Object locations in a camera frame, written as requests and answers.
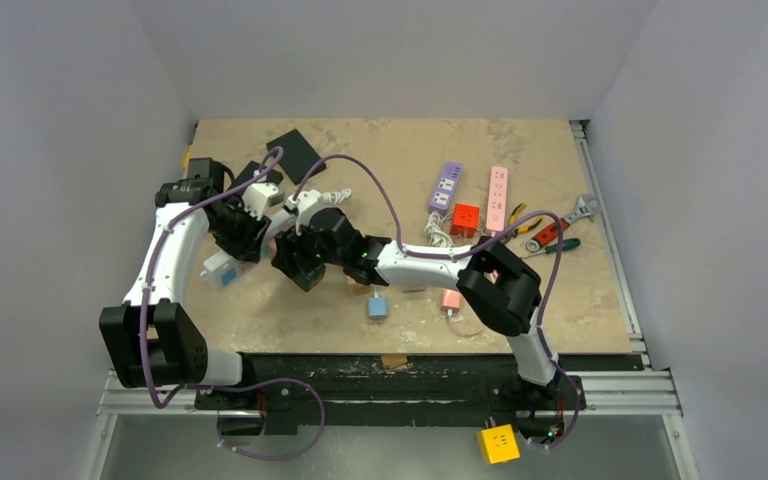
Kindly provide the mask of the dark green cube charger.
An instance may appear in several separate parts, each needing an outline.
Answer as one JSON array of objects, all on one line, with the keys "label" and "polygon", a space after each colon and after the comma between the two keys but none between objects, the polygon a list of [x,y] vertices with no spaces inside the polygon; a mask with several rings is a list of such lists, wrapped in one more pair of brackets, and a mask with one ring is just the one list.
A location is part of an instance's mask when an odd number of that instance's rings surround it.
[{"label": "dark green cube charger", "polygon": [[319,265],[317,268],[311,270],[301,271],[295,277],[295,283],[303,291],[309,292],[320,283],[325,272],[326,268],[324,265]]}]

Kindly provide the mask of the small pink cube charger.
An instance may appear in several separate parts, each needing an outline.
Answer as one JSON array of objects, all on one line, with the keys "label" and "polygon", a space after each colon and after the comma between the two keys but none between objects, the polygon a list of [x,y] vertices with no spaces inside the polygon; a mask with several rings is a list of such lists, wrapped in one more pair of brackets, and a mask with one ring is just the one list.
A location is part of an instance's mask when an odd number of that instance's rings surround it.
[{"label": "small pink cube charger", "polygon": [[444,289],[441,297],[441,309],[445,312],[458,312],[461,309],[462,295],[451,289]]}]

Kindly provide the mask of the purple usb hub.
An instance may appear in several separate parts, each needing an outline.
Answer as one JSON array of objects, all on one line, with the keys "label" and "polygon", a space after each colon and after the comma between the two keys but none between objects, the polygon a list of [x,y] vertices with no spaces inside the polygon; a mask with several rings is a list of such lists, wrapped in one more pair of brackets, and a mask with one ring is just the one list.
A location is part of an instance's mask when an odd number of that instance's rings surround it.
[{"label": "purple usb hub", "polygon": [[454,204],[454,195],[464,166],[458,162],[445,162],[428,203],[428,213],[445,215]]}]

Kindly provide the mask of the pink power strip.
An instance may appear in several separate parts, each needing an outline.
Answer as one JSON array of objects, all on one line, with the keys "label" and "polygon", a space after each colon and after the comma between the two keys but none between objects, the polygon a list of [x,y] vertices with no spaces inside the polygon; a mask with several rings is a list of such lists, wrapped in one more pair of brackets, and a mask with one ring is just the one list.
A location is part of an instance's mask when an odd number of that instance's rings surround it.
[{"label": "pink power strip", "polygon": [[502,166],[493,166],[490,170],[485,228],[491,235],[506,227],[508,174],[508,169]]}]

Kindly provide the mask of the red cube charger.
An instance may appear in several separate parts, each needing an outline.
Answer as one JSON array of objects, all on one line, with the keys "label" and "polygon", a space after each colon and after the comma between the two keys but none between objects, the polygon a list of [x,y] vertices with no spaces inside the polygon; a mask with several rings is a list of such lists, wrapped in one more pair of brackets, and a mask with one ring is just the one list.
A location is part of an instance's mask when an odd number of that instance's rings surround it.
[{"label": "red cube charger", "polygon": [[480,208],[475,205],[456,203],[451,212],[449,234],[472,239],[479,230]]}]

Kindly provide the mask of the red handled adjustable wrench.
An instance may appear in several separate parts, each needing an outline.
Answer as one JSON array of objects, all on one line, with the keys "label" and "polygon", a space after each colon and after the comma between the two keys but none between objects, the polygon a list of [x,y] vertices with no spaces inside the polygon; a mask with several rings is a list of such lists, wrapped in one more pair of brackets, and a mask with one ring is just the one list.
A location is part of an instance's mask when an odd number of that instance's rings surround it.
[{"label": "red handled adjustable wrench", "polygon": [[578,197],[574,208],[563,216],[560,222],[552,223],[540,230],[526,242],[525,248],[529,253],[536,253],[557,240],[559,233],[567,230],[572,224],[583,218],[592,219],[600,212],[601,206],[597,197],[594,194],[583,194]]}]

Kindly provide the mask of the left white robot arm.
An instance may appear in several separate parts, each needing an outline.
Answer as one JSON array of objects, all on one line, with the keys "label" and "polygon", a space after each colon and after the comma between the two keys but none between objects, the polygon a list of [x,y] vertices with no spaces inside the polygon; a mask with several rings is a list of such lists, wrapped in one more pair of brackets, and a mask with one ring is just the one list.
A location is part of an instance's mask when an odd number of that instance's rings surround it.
[{"label": "left white robot arm", "polygon": [[242,356],[210,348],[184,307],[203,239],[212,235],[235,261],[258,262],[268,242],[266,212],[283,198],[265,168],[231,185],[227,171],[212,158],[196,158],[185,178],[163,184],[154,196],[154,231],[140,272],[122,303],[99,317],[126,388],[219,386],[220,397],[235,409],[257,399],[258,382],[243,372]]}]

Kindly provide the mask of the black ribbed box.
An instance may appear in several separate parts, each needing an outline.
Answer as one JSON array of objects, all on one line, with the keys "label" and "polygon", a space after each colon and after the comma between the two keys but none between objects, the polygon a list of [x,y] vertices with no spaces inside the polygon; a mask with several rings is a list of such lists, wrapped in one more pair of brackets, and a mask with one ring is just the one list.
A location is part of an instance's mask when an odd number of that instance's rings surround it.
[{"label": "black ribbed box", "polygon": [[[229,188],[235,188],[238,185],[241,185],[251,179],[253,179],[255,176],[259,175],[261,171],[261,166],[258,162],[251,161],[249,162],[235,177],[235,179],[231,182]],[[272,171],[268,172],[265,176],[259,179],[260,183],[272,183],[275,185],[280,185],[284,176],[283,174],[276,169],[273,169]]]}]

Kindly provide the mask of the green handled screwdriver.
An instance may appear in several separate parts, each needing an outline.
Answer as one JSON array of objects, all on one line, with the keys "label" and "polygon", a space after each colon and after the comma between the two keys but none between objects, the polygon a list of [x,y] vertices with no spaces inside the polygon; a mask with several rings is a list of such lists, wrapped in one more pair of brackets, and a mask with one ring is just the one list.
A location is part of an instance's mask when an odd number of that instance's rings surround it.
[{"label": "green handled screwdriver", "polygon": [[555,254],[558,251],[569,251],[574,250],[580,247],[582,244],[581,240],[577,237],[573,237],[570,239],[563,240],[561,243],[555,243],[552,245],[548,245],[545,248],[541,248],[535,252],[528,253],[527,255],[523,256],[523,258],[529,258],[539,255],[549,255],[549,254]]}]

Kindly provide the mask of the white power strip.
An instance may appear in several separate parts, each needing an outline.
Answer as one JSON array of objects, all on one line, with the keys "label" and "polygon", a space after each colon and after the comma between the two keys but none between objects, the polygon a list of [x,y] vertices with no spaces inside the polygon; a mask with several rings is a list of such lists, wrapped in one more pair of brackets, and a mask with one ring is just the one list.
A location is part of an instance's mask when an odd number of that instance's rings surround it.
[{"label": "white power strip", "polygon": [[218,251],[202,263],[200,278],[215,290],[222,290],[241,275],[242,264],[224,251]]}]

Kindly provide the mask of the blue cube charger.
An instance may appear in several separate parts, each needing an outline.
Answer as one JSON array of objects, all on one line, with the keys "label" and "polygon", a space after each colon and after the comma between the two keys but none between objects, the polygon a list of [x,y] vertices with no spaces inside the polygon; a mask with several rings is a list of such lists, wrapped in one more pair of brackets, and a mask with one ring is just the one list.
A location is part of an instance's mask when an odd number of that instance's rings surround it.
[{"label": "blue cube charger", "polygon": [[389,307],[387,299],[378,291],[374,290],[372,296],[367,301],[367,318],[373,321],[385,320],[389,316]]}]

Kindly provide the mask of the yellow cube charger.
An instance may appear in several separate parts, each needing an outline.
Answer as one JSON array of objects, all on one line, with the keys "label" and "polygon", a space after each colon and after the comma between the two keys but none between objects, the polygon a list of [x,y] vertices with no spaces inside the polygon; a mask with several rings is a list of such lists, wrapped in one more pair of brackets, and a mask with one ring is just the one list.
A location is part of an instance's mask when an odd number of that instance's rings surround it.
[{"label": "yellow cube charger", "polygon": [[477,433],[477,443],[482,461],[486,465],[507,463],[521,457],[512,425],[498,425],[492,417]]}]

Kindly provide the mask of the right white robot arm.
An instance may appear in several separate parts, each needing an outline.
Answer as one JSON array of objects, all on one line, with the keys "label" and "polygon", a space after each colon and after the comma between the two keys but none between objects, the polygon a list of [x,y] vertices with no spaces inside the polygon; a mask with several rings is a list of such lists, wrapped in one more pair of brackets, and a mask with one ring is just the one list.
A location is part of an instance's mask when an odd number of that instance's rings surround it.
[{"label": "right white robot arm", "polygon": [[456,290],[485,327],[507,339],[524,399],[544,407],[559,396],[558,355],[543,319],[557,275],[543,284],[498,238],[483,237],[473,247],[401,245],[362,234],[336,207],[306,218],[282,208],[270,221],[267,236],[277,246],[271,264],[302,290],[316,286],[329,265],[364,286]]}]

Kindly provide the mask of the yellow handled pliers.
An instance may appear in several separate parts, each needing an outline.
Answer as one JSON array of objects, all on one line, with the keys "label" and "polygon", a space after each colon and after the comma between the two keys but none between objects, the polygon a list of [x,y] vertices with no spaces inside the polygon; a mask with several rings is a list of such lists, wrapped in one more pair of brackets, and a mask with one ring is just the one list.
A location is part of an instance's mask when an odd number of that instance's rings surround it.
[{"label": "yellow handled pliers", "polygon": [[512,211],[510,212],[510,215],[508,217],[508,225],[516,225],[517,228],[513,229],[509,233],[510,238],[515,238],[519,235],[525,235],[533,230],[535,230],[543,221],[543,216],[538,215],[528,222],[521,222],[520,217],[525,213],[525,209],[527,207],[526,202],[520,202],[517,204]]}]

